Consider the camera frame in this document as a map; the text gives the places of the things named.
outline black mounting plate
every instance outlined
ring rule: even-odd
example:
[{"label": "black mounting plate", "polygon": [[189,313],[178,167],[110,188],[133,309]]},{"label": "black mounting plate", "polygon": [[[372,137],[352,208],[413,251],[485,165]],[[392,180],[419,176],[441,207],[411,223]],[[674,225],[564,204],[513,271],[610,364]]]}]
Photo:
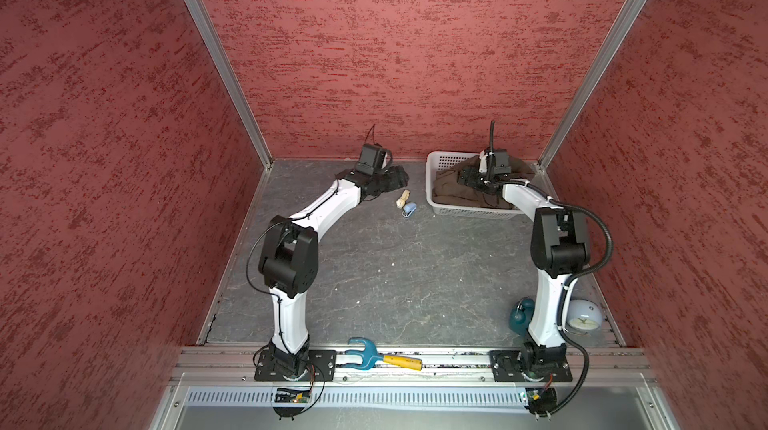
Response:
[{"label": "black mounting plate", "polygon": [[[325,375],[326,382],[333,380],[333,373],[336,371],[336,350],[312,350],[310,348],[310,362],[315,366],[315,381],[322,382],[320,370]],[[255,382],[309,382],[310,373],[304,372],[299,378],[289,380],[280,370],[276,369],[275,357],[269,350],[264,350],[259,356],[259,362],[256,364],[254,374]]]},{"label": "black mounting plate", "polygon": [[[536,383],[530,378],[525,378],[521,372],[517,370],[516,362],[518,361],[518,350],[491,350],[488,352],[488,356],[491,358],[491,370],[493,370],[493,379],[495,382],[525,382]],[[543,378],[542,383],[547,383],[549,378]],[[566,363],[558,365],[558,370],[552,372],[552,382],[573,382],[574,378],[571,375],[571,367]]]}]

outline metal corner post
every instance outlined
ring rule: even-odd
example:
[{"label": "metal corner post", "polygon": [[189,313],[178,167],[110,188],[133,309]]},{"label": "metal corner post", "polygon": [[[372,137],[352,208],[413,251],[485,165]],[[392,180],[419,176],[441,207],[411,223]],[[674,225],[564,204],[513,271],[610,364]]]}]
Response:
[{"label": "metal corner post", "polygon": [[214,64],[216,64],[216,68],[219,71],[219,75],[221,75],[221,80],[224,81],[226,90],[230,93],[230,98],[235,104],[235,109],[237,109],[237,113],[240,114],[240,118],[243,120],[243,125],[248,132],[250,140],[254,143],[254,147],[259,154],[259,159],[261,159],[262,165],[265,169],[272,167],[272,155],[266,147],[264,136],[261,134],[258,124],[256,124],[254,113],[250,110],[250,106],[243,93],[243,89],[240,87],[240,83],[237,81],[237,76],[232,69],[230,60],[226,57],[224,46],[221,45],[219,36],[214,28],[214,23],[210,20],[210,16],[205,9],[203,0],[184,0],[184,2],[187,4],[187,9],[189,9],[195,25],[197,25],[197,30],[199,30],[200,35],[203,37],[203,42],[205,42],[205,46],[208,48],[208,52],[210,52],[211,59],[213,59]]},{"label": "metal corner post", "polygon": [[592,91],[595,86],[597,86],[598,82],[600,82],[600,78],[608,68],[608,64],[610,64],[610,61],[616,55],[616,51],[618,51],[621,42],[624,41],[624,37],[627,36],[629,29],[638,18],[640,11],[647,1],[648,0],[626,0],[622,5],[619,14],[616,16],[616,20],[611,26],[608,34],[605,36],[603,45],[600,46],[598,54],[594,57],[594,61],[592,61],[592,65],[587,71],[587,75],[584,76],[584,80],[576,91],[576,95],[573,100],[571,100],[568,109],[565,111],[565,114],[560,121],[560,125],[558,125],[554,134],[552,134],[552,138],[549,139],[547,147],[544,149],[541,158],[539,158],[538,163],[543,170],[546,170],[552,163],[560,146],[563,145],[565,137],[571,131],[574,122],[576,122],[576,118],[578,118],[581,113],[581,109],[586,105],[587,100],[589,100],[589,97],[592,95]]}]

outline alarm clock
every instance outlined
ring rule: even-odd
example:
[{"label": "alarm clock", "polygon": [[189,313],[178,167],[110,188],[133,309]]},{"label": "alarm clock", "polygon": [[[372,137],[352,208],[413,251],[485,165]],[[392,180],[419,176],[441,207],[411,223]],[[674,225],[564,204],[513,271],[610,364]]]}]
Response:
[{"label": "alarm clock", "polygon": [[597,303],[571,301],[565,321],[576,330],[590,332],[602,327],[603,313]]}]

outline blue fork head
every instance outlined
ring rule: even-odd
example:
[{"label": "blue fork head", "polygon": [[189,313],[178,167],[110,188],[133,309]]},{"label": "blue fork head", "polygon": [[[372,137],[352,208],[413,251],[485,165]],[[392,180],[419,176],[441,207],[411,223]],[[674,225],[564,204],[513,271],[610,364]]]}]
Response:
[{"label": "blue fork head", "polygon": [[345,355],[356,355],[360,358],[362,358],[362,362],[360,364],[357,363],[343,363],[342,365],[339,365],[343,368],[357,368],[358,370],[370,370],[373,368],[374,365],[376,365],[376,362],[379,362],[380,360],[383,360],[383,357],[379,355],[379,353],[376,351],[376,344],[371,342],[369,339],[363,339],[360,337],[355,337],[350,339],[347,342],[349,345],[352,344],[362,344],[365,346],[364,350],[347,350],[344,352]]}]

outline black joint housing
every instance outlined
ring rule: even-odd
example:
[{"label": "black joint housing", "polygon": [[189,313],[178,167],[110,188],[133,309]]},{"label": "black joint housing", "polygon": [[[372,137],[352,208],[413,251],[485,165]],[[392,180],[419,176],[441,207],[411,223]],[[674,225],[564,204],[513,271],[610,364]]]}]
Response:
[{"label": "black joint housing", "polygon": [[373,175],[384,167],[387,150],[380,145],[363,144],[355,170],[363,175]]},{"label": "black joint housing", "polygon": [[550,277],[579,272],[589,262],[589,229],[580,211],[536,209],[531,258]]},{"label": "black joint housing", "polygon": [[[259,272],[269,288],[279,288],[293,298],[307,291],[317,276],[317,232],[280,215],[270,221],[273,225],[264,237]],[[293,249],[286,247],[293,242]]]},{"label": "black joint housing", "polygon": [[509,165],[509,154],[503,148],[496,149],[491,155],[490,165],[488,166],[488,176],[507,175],[512,173],[512,166]]},{"label": "black joint housing", "polygon": [[272,341],[268,350],[274,355],[276,372],[289,378],[298,378],[306,370],[306,363],[310,356],[310,339],[307,339],[295,354],[283,352]]}]

